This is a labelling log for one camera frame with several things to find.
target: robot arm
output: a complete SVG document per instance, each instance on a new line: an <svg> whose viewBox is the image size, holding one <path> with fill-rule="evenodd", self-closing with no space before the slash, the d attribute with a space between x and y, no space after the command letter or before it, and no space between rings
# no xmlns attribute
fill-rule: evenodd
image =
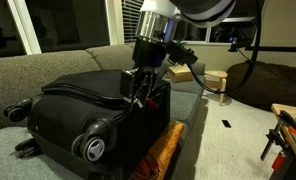
<svg viewBox="0 0 296 180"><path fill-rule="evenodd" d="M222 22L232 11L235 0L145 0L140 10L133 52L134 69L124 71L121 94L130 104L145 104L153 89L157 73L166 53L177 57L180 64L193 64L193 51L172 42L178 21L184 20L198 27L212 27Z"/></svg>

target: wooden object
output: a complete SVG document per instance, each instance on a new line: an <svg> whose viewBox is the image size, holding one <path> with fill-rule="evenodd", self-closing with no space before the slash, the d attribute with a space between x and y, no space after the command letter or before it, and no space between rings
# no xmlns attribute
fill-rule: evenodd
<svg viewBox="0 0 296 180"><path fill-rule="evenodd" d="M191 71L186 64L183 66L177 65L169 67L167 74L168 77L175 83L193 80Z"/></svg>
<svg viewBox="0 0 296 180"><path fill-rule="evenodd" d="M228 76L226 72L212 70L212 71L205 71L205 75L219 78L219 81L206 80L207 87L215 88L220 91L225 91L226 83L227 83L226 77ZM225 95L224 93L221 93L219 95L219 105L223 105L224 95Z"/></svg>

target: black cable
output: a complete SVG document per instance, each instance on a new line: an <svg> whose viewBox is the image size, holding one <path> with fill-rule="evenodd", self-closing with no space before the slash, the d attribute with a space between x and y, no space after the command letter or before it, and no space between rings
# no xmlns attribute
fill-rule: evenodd
<svg viewBox="0 0 296 180"><path fill-rule="evenodd" d="M172 64L172 65L176 65L176 63L174 63L172 60L170 60L169 58L167 58L167 61Z"/></svg>
<svg viewBox="0 0 296 180"><path fill-rule="evenodd" d="M254 49L252 51L252 56L251 56L251 60L248 61L249 63L249 66L248 66L248 69L247 69L247 72L243 78L243 80L240 82L240 84L231 89L231 90L227 90L227 91L216 91L216 90L213 90L209 87L207 87L205 84L203 84L200 79L197 77L197 75L195 74L195 72L193 71L192 67L191 67L191 64L187 64L190 71L191 71L191 74L193 75L193 77L195 78L196 82L204 89L206 89L207 91L210 91L210 92L213 92L213 93L230 93L230 92L233 92L235 91L236 89L239 89L241 86L243 86L247 81L248 79L250 78L250 75L252 74L254 68L255 68L255 64L256 64L256 61L257 61L257 56L258 56L258 50L259 50L259 44L260 44L260 36L261 36L261 8L260 8L260 2L259 0L255 0L256 2L256 7L257 7L257 34L256 34L256 39L255 39L255 46L254 46Z"/></svg>
<svg viewBox="0 0 296 180"><path fill-rule="evenodd" d="M250 61L250 59L249 59L244 53L242 53L242 52L240 51L239 48L238 48L238 52L239 52L243 57L245 57L248 61Z"/></svg>

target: suitcase zipper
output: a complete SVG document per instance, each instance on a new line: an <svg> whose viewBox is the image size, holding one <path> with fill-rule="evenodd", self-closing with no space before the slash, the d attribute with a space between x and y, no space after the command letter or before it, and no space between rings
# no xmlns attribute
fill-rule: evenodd
<svg viewBox="0 0 296 180"><path fill-rule="evenodd" d="M122 98L105 97L70 85L51 86L42 88L42 91L48 95L66 95L79 100L85 100L100 107L110 109L124 108L124 100Z"/></svg>

